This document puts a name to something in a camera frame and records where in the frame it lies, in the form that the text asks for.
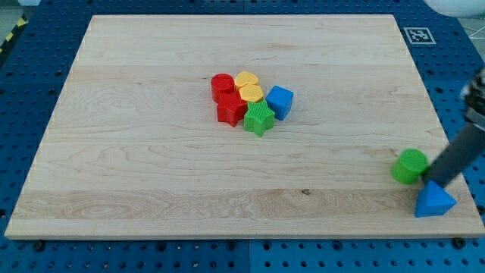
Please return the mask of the robot arm end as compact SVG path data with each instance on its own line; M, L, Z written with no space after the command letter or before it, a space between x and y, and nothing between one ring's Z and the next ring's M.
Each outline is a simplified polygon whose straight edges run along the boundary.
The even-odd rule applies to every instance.
M465 120L484 130L484 67L462 87L460 96L466 104Z

